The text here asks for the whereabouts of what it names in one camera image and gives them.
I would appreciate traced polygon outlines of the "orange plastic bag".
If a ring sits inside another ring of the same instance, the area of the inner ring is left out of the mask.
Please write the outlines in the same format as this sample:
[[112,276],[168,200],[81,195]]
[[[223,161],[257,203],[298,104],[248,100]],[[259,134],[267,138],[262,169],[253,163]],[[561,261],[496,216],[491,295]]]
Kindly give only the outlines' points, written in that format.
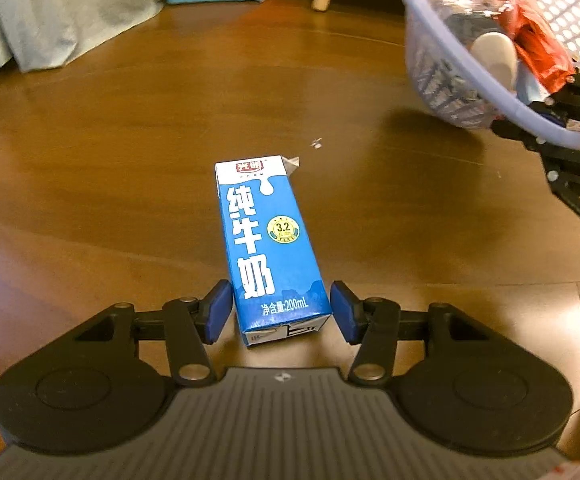
[[549,92],[559,91],[575,73],[569,52],[557,39],[536,0],[508,0],[497,21],[514,40],[519,58]]

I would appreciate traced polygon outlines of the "blue milk carton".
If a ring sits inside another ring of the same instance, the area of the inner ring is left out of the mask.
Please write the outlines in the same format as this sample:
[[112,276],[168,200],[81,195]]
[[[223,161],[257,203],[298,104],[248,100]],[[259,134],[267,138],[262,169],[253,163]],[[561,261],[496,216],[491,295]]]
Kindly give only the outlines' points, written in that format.
[[245,344],[317,333],[332,315],[290,174],[296,157],[214,166],[227,263]]

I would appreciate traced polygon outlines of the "lavender plastic mesh basket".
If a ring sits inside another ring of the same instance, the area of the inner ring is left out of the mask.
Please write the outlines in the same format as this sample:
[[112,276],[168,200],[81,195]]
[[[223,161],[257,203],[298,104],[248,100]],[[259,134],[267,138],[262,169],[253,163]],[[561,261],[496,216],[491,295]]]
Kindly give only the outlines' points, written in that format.
[[580,151],[580,0],[403,1],[407,73],[436,116]]

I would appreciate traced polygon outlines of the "blue surgical face mask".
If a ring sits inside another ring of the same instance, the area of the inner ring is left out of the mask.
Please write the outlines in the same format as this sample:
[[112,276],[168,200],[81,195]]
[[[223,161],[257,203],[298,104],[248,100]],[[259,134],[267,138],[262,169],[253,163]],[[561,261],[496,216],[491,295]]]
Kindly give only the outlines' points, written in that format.
[[517,98],[525,105],[544,102],[550,96],[550,93],[522,61],[518,62],[516,93]]

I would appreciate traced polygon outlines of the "beige plastic spoon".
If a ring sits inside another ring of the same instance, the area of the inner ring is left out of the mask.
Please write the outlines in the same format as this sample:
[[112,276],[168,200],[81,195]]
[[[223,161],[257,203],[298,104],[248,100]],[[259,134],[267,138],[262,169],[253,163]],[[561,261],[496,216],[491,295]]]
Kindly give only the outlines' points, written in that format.
[[502,32],[485,32],[473,41],[470,53],[507,90],[517,83],[518,58],[512,40]]

